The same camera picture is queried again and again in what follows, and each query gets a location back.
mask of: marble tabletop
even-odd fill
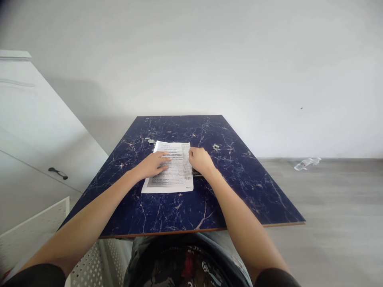
[[[233,190],[263,225],[299,224],[305,219],[222,115],[140,116],[117,144],[63,225],[153,150],[145,138],[203,147]],[[204,178],[194,190],[141,194],[137,183],[112,215],[102,238],[134,237],[226,228],[222,211]]]

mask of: printed document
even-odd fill
[[[193,190],[192,166],[189,163],[190,143],[157,141],[153,152],[166,151],[172,161],[161,163],[169,168],[159,175],[145,179],[142,193],[177,193]]]

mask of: hand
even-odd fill
[[[210,155],[205,151],[205,149],[191,147],[189,150],[189,162],[191,166],[202,174],[204,177],[211,172],[216,171],[217,169],[214,166],[213,161],[211,160]]]
[[[168,169],[167,166],[158,166],[163,162],[172,160],[168,157],[162,157],[167,154],[169,153],[164,151],[156,151],[155,153],[151,153],[131,171],[136,176],[138,181],[140,181],[141,179],[158,175],[160,172]]]

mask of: black sleeve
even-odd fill
[[[254,287],[300,287],[299,283],[286,271],[278,268],[263,270],[257,277]]]
[[[31,266],[9,279],[3,287],[45,287],[64,286],[65,274],[60,267],[53,264]]]

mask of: gray floor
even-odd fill
[[[307,220],[267,231],[302,286],[383,285],[383,161],[260,160]]]

